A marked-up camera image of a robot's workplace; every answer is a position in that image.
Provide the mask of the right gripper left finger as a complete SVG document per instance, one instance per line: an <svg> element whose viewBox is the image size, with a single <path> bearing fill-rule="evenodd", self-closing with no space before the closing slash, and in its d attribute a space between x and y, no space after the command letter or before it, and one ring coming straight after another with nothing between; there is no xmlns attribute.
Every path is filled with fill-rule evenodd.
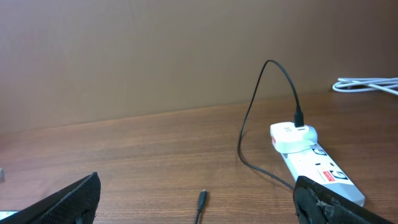
<svg viewBox="0 0 398 224"><path fill-rule="evenodd" d="M100 202L97 172L1 220L1 224L93 224Z"/></svg>

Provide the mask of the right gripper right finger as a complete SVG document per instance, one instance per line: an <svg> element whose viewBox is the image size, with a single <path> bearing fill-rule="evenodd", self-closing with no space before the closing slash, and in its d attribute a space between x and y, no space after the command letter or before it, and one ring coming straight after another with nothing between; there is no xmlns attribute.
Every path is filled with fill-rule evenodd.
<svg viewBox="0 0 398 224"><path fill-rule="evenodd" d="M302 175L293 200L300 224L393 224Z"/></svg>

